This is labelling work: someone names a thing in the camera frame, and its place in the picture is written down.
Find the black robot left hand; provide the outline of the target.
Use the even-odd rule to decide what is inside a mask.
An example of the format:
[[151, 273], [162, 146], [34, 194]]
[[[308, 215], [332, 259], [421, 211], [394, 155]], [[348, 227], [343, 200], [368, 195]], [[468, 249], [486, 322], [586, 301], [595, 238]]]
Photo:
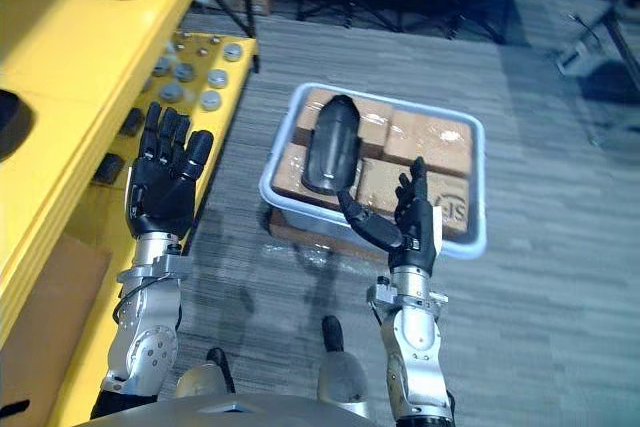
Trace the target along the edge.
[[125, 196], [126, 222], [134, 239], [157, 232], [183, 239], [193, 224], [196, 184], [214, 136], [189, 127], [190, 118], [175, 109], [149, 105]]

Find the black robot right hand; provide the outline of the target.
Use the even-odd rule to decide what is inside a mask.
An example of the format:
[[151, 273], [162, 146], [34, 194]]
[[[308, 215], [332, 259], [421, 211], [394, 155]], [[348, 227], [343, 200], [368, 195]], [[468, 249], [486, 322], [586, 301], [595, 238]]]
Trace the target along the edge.
[[439, 253], [436, 242], [442, 238], [434, 233], [434, 228], [442, 222], [434, 218], [436, 208], [428, 200], [424, 159], [417, 157], [410, 173], [400, 174], [398, 181], [393, 221], [363, 207], [347, 190], [337, 193], [340, 209], [360, 237], [388, 253], [391, 270], [414, 266], [431, 275]]

